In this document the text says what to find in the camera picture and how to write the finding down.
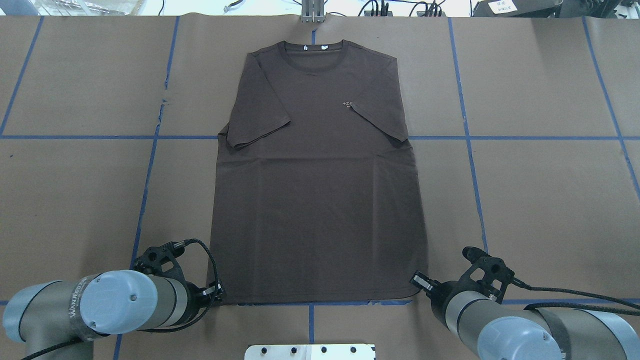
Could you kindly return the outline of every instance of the metal bracket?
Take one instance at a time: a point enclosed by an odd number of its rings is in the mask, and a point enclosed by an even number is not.
[[[302,22],[324,22],[324,0],[301,0]]]
[[[375,360],[373,344],[253,345],[244,360]]]

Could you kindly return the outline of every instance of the blue tape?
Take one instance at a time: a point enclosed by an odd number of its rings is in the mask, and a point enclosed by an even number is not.
[[[151,140],[153,135],[3,135],[15,140]]]
[[[489,245],[486,241],[486,231],[484,228],[484,216],[482,214],[482,203],[480,202],[480,191],[478,190],[478,182],[476,176],[476,164],[474,163],[473,150],[471,149],[471,135],[469,133],[469,124],[467,122],[467,109],[465,107],[465,99],[462,95],[462,80],[460,79],[460,67],[458,65],[458,52],[456,51],[456,39],[453,35],[453,23],[448,17],[449,37],[451,38],[451,51],[453,53],[453,65],[456,69],[456,82],[458,83],[458,96],[460,97],[460,110],[462,111],[462,119],[465,127],[465,139],[467,141],[467,154],[469,156],[469,165],[471,166],[471,180],[474,184],[474,194],[476,195],[476,209],[480,218],[480,228],[482,229],[482,243],[484,251],[489,252]]]
[[[456,50],[456,40],[453,35],[453,22],[448,17],[449,38],[451,39],[451,51],[453,52],[453,65],[456,71],[456,82],[458,83],[458,97],[460,98],[460,109],[462,110],[462,119],[467,121],[467,108],[465,107],[465,98],[462,96],[462,80],[460,79],[460,67],[458,66],[458,52]]]
[[[621,299],[627,302],[640,304],[640,299]],[[509,299],[503,300],[503,305],[529,305],[537,302],[567,302],[571,304],[615,304],[615,302],[602,299]]]
[[[314,306],[309,305],[309,343],[316,342],[316,335],[314,334]]]
[[[470,136],[471,140],[617,140],[615,136]]]
[[[175,25],[173,26],[173,36],[171,40],[171,50],[169,51],[169,59],[167,60],[166,65],[166,78],[164,80],[164,88],[167,89],[169,86],[169,74],[171,72],[171,64],[173,60],[173,51],[175,49],[175,39],[178,34],[178,25],[180,23],[180,17],[175,18]],[[136,228],[136,238],[133,241],[133,249],[131,250],[131,261],[129,262],[129,269],[133,269],[133,264],[138,255],[138,245],[140,244],[140,234],[142,233],[142,219],[145,215],[145,210],[147,208],[147,197],[149,194],[149,182],[151,180],[151,171],[154,167],[154,160],[156,158],[156,149],[158,145],[158,138],[160,134],[160,125],[162,125],[162,117],[164,114],[164,102],[160,105],[160,112],[158,114],[158,123],[156,125],[156,131],[154,133],[154,142],[151,145],[151,155],[149,156],[149,165],[147,167],[147,177],[145,178],[145,189],[142,193],[142,202],[140,204],[140,214],[138,215],[138,226]],[[116,346],[113,350],[113,360],[118,360],[120,357],[120,344],[122,343],[122,335],[118,335],[118,339],[116,340]]]
[[[169,75],[171,74],[171,64],[173,62],[173,50],[175,49],[175,38],[178,36],[178,25],[180,17],[175,17],[175,25],[173,25],[173,38],[171,39],[171,50],[169,50],[169,60],[166,62],[166,78],[164,79],[164,89],[169,87]]]
[[[120,357],[120,345],[122,344],[122,334],[118,334],[116,338],[116,347],[113,349],[113,360],[118,360]]]
[[[620,147],[622,148],[622,153],[625,155],[627,168],[629,169],[629,173],[631,174],[631,180],[633,181],[634,188],[636,189],[636,196],[638,200],[640,200],[640,186],[638,186],[636,172],[634,171],[634,167],[631,164],[631,159],[629,158],[629,153],[627,152],[627,146],[625,145],[625,141],[622,137],[620,126],[618,125],[618,119],[616,118],[616,114],[613,111],[613,106],[611,105],[611,99],[609,98],[607,87],[605,86],[604,80],[602,79],[602,73],[600,72],[600,67],[598,66],[598,60],[596,59],[596,54],[593,51],[593,44],[591,43],[591,35],[589,34],[589,26],[587,26],[587,18],[584,16],[582,17],[582,25],[584,26],[584,34],[587,38],[587,45],[589,46],[589,52],[591,53],[593,66],[596,69],[596,75],[598,75],[598,81],[600,82],[600,87],[602,88],[602,92],[604,93],[604,99],[607,102],[609,114],[611,114],[611,121],[613,121],[613,126],[616,128],[616,135],[618,135],[618,140],[620,141]]]
[[[20,69],[18,80],[15,82],[15,86],[13,87],[13,93],[11,94],[11,99],[9,99],[9,105],[6,107],[6,112],[4,113],[2,124],[0,124],[0,135],[4,133],[6,122],[9,120],[9,115],[11,114],[11,108],[13,107],[15,96],[18,94],[18,89],[20,88],[22,77],[24,76],[24,72],[27,69],[27,64],[29,63],[29,59],[31,58],[31,53],[33,52],[33,48],[36,45],[36,40],[38,40],[38,35],[40,34],[40,29],[42,28],[43,21],[44,21],[44,16],[41,16],[40,20],[38,21],[38,27],[36,28],[36,32],[33,34],[33,39],[31,39],[31,45],[29,46],[29,51],[27,51],[27,56],[25,56],[24,63],[22,64],[22,68]]]
[[[362,305],[383,305],[402,306],[411,303],[412,300],[369,300],[369,301],[315,301],[315,302],[286,302],[267,304],[238,304],[239,306],[362,306]]]
[[[217,140],[218,135],[159,135],[158,140]]]

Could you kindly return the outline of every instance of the neckline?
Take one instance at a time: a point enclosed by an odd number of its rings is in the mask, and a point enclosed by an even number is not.
[[[349,49],[349,42],[347,40],[342,40],[334,44],[321,44],[321,45],[292,44],[286,41],[281,41],[278,43],[278,52],[280,53],[280,57],[292,68],[303,71],[303,72],[325,72],[325,71],[329,71],[336,68],[344,60],[345,56],[347,55],[348,49]],[[338,58],[335,61],[325,66],[306,67],[304,65],[300,65],[299,63],[296,63],[291,58],[288,51],[340,51],[340,54],[338,55]]]

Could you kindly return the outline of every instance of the black strap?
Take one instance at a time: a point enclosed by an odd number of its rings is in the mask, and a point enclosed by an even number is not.
[[[569,339],[569,332],[566,330],[560,317],[548,309],[536,309],[536,311],[545,319],[547,325],[549,325],[551,336],[554,337],[560,347],[560,351],[564,354],[564,360],[571,360],[571,340]]]

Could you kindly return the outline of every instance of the grid line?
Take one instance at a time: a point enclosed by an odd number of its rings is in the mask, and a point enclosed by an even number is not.
[[[22,77],[24,76],[24,72],[27,70],[27,65],[29,64],[29,59],[31,58],[31,53],[33,52],[33,48],[36,46],[36,40],[38,40],[38,35],[40,34],[40,29],[42,28],[43,21],[44,21],[44,16],[40,16],[40,20],[38,21],[38,26],[36,27],[36,32],[33,34],[33,39],[31,39],[31,45],[29,46],[29,51],[27,51],[27,55],[24,57],[24,63],[22,63],[22,68],[20,69],[18,80],[16,80],[15,86],[13,87],[13,93],[11,94],[11,99],[9,99],[9,105],[7,105],[6,107],[2,124],[0,124],[0,135],[4,133],[4,128],[6,127],[6,123],[9,120],[9,115],[11,114],[11,108],[13,107],[13,102],[15,101],[15,97],[18,94],[18,89],[20,88],[20,83],[22,82]]]
[[[316,342],[316,330],[314,329],[314,305],[309,305],[309,343]]]
[[[607,87],[604,84],[604,79],[602,78],[602,73],[600,72],[600,66],[598,66],[598,59],[596,58],[596,54],[593,51],[593,44],[591,43],[591,35],[589,34],[589,26],[587,25],[587,18],[585,16],[582,17],[582,25],[584,26],[584,35],[587,38],[587,45],[589,46],[589,52],[591,53],[593,66],[596,70],[596,75],[598,76],[598,81],[600,82],[600,87],[602,88],[602,93],[604,94],[604,99],[607,103],[609,114],[611,115],[611,121],[613,121],[613,126],[616,128],[616,135],[618,135],[618,141],[620,142],[622,153],[625,155],[625,162],[627,163],[627,168],[629,169],[631,180],[633,181],[634,188],[636,189],[636,196],[638,200],[640,200],[640,186],[638,186],[636,172],[634,171],[634,166],[631,164],[631,159],[629,158],[627,146],[625,145],[625,141],[622,137],[622,132],[620,131],[620,125],[618,124],[616,113],[613,111],[613,106],[611,105],[611,99],[609,98],[609,92],[607,91]]]
[[[173,60],[173,52],[175,50],[175,41],[178,35],[178,26],[180,24],[180,17],[175,17],[175,24],[173,25],[173,36],[171,39],[171,49],[169,50],[169,59],[167,60],[166,67],[166,77],[164,79],[164,89],[166,90],[169,85],[169,75],[171,72],[171,64]],[[140,244],[140,235],[142,233],[142,220],[145,214],[145,210],[147,208],[147,197],[149,193],[149,182],[151,181],[151,172],[154,166],[154,160],[156,159],[156,149],[158,144],[158,138],[160,134],[160,126],[162,125],[162,117],[164,113],[164,105],[166,103],[166,99],[162,99],[162,103],[160,104],[160,111],[158,114],[158,121],[156,124],[156,131],[154,133],[154,141],[151,146],[151,154],[149,156],[149,165],[147,167],[147,176],[145,178],[145,189],[142,192],[142,201],[140,204],[140,214],[138,215],[138,226],[136,228],[136,237],[133,242],[133,249],[131,250],[131,262],[129,263],[129,269],[133,269],[134,261],[136,256],[138,255],[138,245]],[[116,345],[113,349],[113,360],[118,360],[120,357],[120,347],[122,346],[122,334],[118,334],[116,339]]]
[[[489,252],[489,245],[486,240],[486,231],[484,229],[484,216],[482,214],[482,203],[480,202],[480,190],[478,189],[478,181],[476,176],[476,163],[474,162],[473,149],[471,148],[471,134],[469,133],[469,124],[467,121],[467,108],[465,107],[465,98],[462,94],[462,80],[460,78],[460,66],[458,65],[458,52],[456,51],[456,38],[453,34],[453,21],[447,18],[449,23],[449,38],[451,39],[451,51],[453,53],[453,65],[456,71],[456,82],[458,84],[458,97],[460,98],[460,111],[462,112],[462,120],[465,127],[465,140],[467,142],[467,154],[469,156],[469,165],[471,167],[471,181],[474,184],[474,195],[476,196],[476,210],[480,219],[480,228],[482,230],[482,243],[484,251]]]

